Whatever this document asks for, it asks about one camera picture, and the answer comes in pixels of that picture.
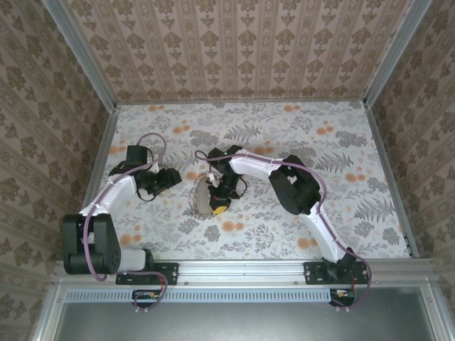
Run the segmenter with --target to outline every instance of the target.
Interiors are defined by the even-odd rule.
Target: gray panel
[[[435,340],[419,289],[373,289],[346,313],[327,303],[126,303],[64,307],[57,340]]]

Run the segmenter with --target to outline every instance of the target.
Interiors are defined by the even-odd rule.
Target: damask wallpaper
[[[289,214],[267,181],[245,176],[245,194],[217,217],[196,205],[208,165],[194,151],[236,144],[272,158],[292,153],[318,171],[328,186],[327,215],[359,255],[409,257],[361,102],[126,105],[117,112],[104,183],[127,146],[150,131],[168,143],[161,166],[182,177],[153,202],[129,199],[114,217],[123,247],[150,249],[157,259],[320,258],[304,218]],[[144,145],[162,151],[157,139]],[[239,195],[244,188],[240,182]]]
[[[433,1],[374,112],[419,249],[455,313],[454,1]]]
[[[121,103],[361,98],[411,0],[64,0]]]
[[[40,1],[0,1],[0,340],[26,340],[107,113]]]

